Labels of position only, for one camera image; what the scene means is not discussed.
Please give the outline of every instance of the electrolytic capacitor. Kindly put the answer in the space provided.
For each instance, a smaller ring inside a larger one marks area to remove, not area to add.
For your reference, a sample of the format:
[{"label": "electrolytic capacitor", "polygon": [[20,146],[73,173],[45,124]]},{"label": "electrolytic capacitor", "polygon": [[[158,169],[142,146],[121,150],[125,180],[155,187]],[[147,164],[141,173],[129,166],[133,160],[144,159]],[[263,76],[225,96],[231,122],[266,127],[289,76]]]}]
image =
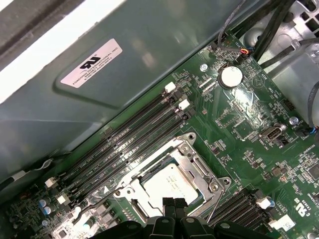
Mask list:
[{"label": "electrolytic capacitor", "polygon": [[49,204],[44,208],[44,213],[46,215],[49,215],[53,213],[56,210],[56,206],[54,204]]},{"label": "electrolytic capacitor", "polygon": [[49,225],[49,221],[48,220],[43,220],[42,221],[42,226],[47,227]]},{"label": "electrolytic capacitor", "polygon": [[83,225],[83,229],[87,232],[89,231],[94,225],[94,218],[89,218],[86,223]]},{"label": "electrolytic capacitor", "polygon": [[46,205],[49,205],[50,202],[51,202],[51,199],[48,197],[45,197],[39,200],[39,205],[44,208]]}]

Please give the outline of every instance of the white slot latch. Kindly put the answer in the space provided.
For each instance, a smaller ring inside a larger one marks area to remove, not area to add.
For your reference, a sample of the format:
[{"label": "white slot latch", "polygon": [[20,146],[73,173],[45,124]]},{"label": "white slot latch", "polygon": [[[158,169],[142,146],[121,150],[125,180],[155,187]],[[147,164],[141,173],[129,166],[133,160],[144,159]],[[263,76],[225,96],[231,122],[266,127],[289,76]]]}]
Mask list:
[{"label": "white slot latch", "polygon": [[178,108],[181,111],[185,110],[188,106],[190,106],[190,103],[188,100],[183,100],[181,103],[178,104]]},{"label": "white slot latch", "polygon": [[52,185],[56,183],[55,179],[53,177],[49,178],[48,180],[45,181],[46,187],[50,188]]},{"label": "white slot latch", "polygon": [[170,93],[175,89],[176,89],[176,85],[173,82],[170,82],[168,85],[165,86],[165,91],[167,93]]},{"label": "white slot latch", "polygon": [[269,206],[271,206],[271,202],[269,201],[268,198],[262,198],[262,199],[258,199],[256,201],[256,204],[261,207],[262,209],[266,209]]}]

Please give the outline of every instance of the black plastic part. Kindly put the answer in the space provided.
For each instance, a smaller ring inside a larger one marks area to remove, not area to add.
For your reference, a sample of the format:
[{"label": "black plastic part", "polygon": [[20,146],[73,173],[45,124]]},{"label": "black plastic part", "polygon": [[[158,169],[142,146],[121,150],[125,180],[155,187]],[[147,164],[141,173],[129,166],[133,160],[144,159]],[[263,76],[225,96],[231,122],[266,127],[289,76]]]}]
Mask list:
[{"label": "black plastic part", "polygon": [[216,238],[221,239],[270,239],[270,237],[260,234],[258,232],[249,230],[243,226],[232,222],[220,222],[214,228],[214,233]]},{"label": "black plastic part", "polygon": [[241,65],[243,62],[245,62],[251,54],[241,54],[239,57],[237,57],[237,59],[234,62],[234,65]]},{"label": "black plastic part", "polygon": [[292,22],[294,20],[295,16],[292,12],[288,12],[287,15],[285,16],[283,22],[284,23],[289,23],[289,22]]}]

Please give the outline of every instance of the ram slot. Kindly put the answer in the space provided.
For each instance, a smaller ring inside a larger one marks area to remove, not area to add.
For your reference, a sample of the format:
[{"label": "ram slot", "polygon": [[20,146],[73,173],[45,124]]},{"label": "ram slot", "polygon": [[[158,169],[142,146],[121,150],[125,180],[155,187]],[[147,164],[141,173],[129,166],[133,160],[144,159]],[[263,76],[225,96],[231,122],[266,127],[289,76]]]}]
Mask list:
[{"label": "ram slot", "polygon": [[126,148],[123,152],[118,153],[117,155],[113,156],[111,159],[107,159],[104,163],[99,167],[98,171],[95,171],[89,178],[85,178],[84,184],[80,185],[80,188],[76,191],[76,194],[81,194],[81,192],[85,191],[87,188],[92,187],[101,177],[105,175],[105,171],[108,170],[108,167],[115,164],[118,160],[122,158],[123,155],[126,155],[137,146],[142,147],[145,143],[147,143],[148,139],[155,133],[159,127],[166,124],[167,122],[171,121],[175,118],[175,114],[169,114],[163,120],[158,121],[154,127],[147,131],[142,137],[140,137],[137,141],[135,141],[132,145]]},{"label": "ram slot", "polygon": [[217,218],[219,216],[225,216],[226,214],[231,213],[232,210],[234,210],[236,207],[238,207],[240,204],[242,204],[246,200],[247,200],[247,198],[243,194],[239,194],[239,195],[236,195],[236,196],[230,198],[229,200],[227,200],[225,203],[220,205],[215,210],[214,215],[213,215],[213,217],[211,218],[211,220],[209,221],[208,224],[210,224],[215,218]]},{"label": "ram slot", "polygon": [[132,144],[130,144],[126,148],[122,149],[121,151],[118,151],[112,157],[110,157],[108,155],[106,157],[103,157],[102,160],[94,163],[90,168],[88,168],[83,173],[81,173],[81,175],[79,175],[77,177],[77,181],[73,182],[70,186],[68,186],[67,190],[71,190],[74,187],[86,188],[87,185],[91,184],[92,181],[95,180],[94,177],[99,176],[99,174],[101,174],[103,171],[106,170],[106,167],[115,163],[117,160],[119,160],[121,158],[122,155],[125,155],[126,153],[130,152],[136,146],[142,144],[143,140],[145,140],[145,138],[148,138],[151,134],[156,132],[159,127],[161,127],[162,125],[166,124],[167,122],[169,122],[170,120],[175,118],[176,114],[173,111],[171,111],[170,113],[166,114],[166,116],[163,118],[160,118],[160,116],[162,116],[162,114],[161,115],[154,115],[154,116],[155,117],[153,120],[155,121],[155,123],[152,124],[154,121],[151,121],[151,123],[150,123],[151,128],[148,131],[146,131],[139,139],[133,141]]},{"label": "ram slot", "polygon": [[90,188],[84,193],[81,193],[81,196],[79,196],[76,200],[73,201],[73,205],[78,205],[81,203],[87,196],[93,194],[95,191],[100,189],[108,180],[110,180],[114,175],[120,173],[123,171],[130,163],[134,162],[136,159],[141,157],[143,154],[145,154],[145,151],[149,148],[154,147],[155,145],[159,144],[164,140],[170,133],[173,133],[177,128],[179,128],[182,123],[184,123],[184,120],[178,120],[177,122],[173,123],[168,129],[164,130],[160,135],[157,135],[156,141],[151,141],[145,144],[142,148],[139,148],[134,155],[132,155],[129,159],[122,162],[121,164],[117,165],[114,171],[112,173],[108,174],[104,178],[100,179],[97,185],[95,185],[93,188]]},{"label": "ram slot", "polygon": [[233,214],[237,213],[238,211],[246,208],[249,206],[249,202],[247,200],[243,200],[240,204],[235,205],[233,208],[227,209],[224,213],[221,213],[219,216],[215,216],[209,223],[209,225],[214,225],[218,223],[221,220],[227,220],[230,218]]},{"label": "ram slot", "polygon": [[[98,143],[97,146],[95,146],[93,149],[91,149],[88,153],[86,153],[81,159],[79,160],[76,165],[70,169],[65,176],[62,178],[63,181],[70,180],[74,177],[76,177],[79,173],[83,171],[83,168],[86,168],[89,163],[92,163],[95,161],[95,159],[100,159],[98,156],[100,154],[105,154],[106,150],[110,147],[110,143],[114,139],[120,139],[121,137],[125,136],[125,132],[128,134],[131,134],[132,131],[136,132],[136,130],[130,130],[130,127],[134,125],[136,122],[138,122],[141,118],[143,118],[146,114],[148,114],[154,107],[156,107],[161,101],[163,100],[163,97],[160,95],[157,98],[155,98],[150,104],[146,105],[144,108],[142,108],[136,115],[134,115],[132,118],[130,118],[128,121],[124,123],[124,125],[120,126],[118,129],[115,130],[115,132],[112,133],[111,136],[108,138],[103,139],[101,142]],[[169,108],[169,104],[165,104],[161,107],[163,108]]]},{"label": "ram slot", "polygon": [[79,180],[82,181],[83,177],[87,177],[86,174],[88,174],[92,169],[94,169],[95,167],[99,167],[101,161],[106,160],[109,155],[117,151],[116,148],[121,148],[122,146],[127,144],[128,140],[130,141],[129,143],[134,142],[132,139],[134,139],[135,134],[144,130],[146,127],[160,119],[160,117],[162,117],[170,107],[171,105],[161,106],[151,116],[147,117],[145,120],[142,120],[133,130],[131,130],[125,137],[123,137],[120,142],[115,141],[106,146],[103,149],[103,153],[101,155],[87,161],[90,163],[89,168],[87,167],[88,163],[84,162],[80,166],[78,171],[73,173],[72,178],[69,177],[69,179],[71,180],[71,185],[68,186],[68,189],[74,188],[76,185],[78,185]]}]

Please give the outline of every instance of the screw hole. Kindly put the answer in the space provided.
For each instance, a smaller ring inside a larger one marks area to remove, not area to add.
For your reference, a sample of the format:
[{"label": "screw hole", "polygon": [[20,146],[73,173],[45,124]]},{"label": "screw hole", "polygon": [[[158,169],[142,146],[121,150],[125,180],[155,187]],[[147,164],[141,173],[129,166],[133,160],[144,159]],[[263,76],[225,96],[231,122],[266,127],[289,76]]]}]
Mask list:
[{"label": "screw hole", "polygon": [[224,184],[228,185],[230,183],[229,179],[224,179]]}]

